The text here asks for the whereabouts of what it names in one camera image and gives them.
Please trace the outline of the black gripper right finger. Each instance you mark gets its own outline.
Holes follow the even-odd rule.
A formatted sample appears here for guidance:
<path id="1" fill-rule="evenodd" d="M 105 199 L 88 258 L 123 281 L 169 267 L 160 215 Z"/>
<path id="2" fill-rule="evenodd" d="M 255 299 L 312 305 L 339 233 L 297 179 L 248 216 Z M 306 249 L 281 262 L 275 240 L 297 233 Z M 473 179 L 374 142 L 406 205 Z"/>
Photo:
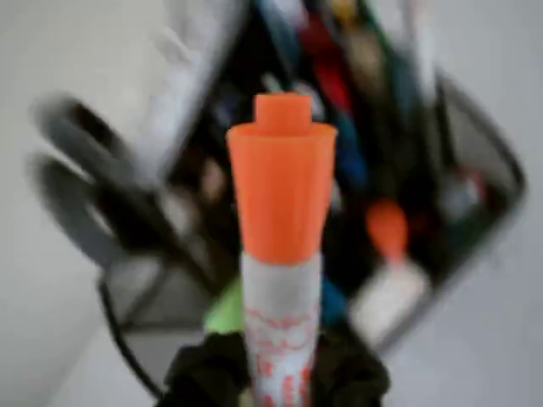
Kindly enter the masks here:
<path id="1" fill-rule="evenodd" d="M 312 369 L 314 406 L 381 406 L 389 373 L 368 347 L 339 335 L 319 337 Z"/>

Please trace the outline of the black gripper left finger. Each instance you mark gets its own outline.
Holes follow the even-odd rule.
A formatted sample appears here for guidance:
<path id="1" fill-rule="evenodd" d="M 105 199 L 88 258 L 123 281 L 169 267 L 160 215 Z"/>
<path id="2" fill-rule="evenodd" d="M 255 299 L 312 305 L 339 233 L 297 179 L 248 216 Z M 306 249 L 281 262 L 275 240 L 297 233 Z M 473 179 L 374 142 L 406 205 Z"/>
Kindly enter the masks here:
<path id="1" fill-rule="evenodd" d="M 244 339 L 213 333 L 179 349 L 165 376 L 164 406 L 237 406 L 249 385 Z"/>

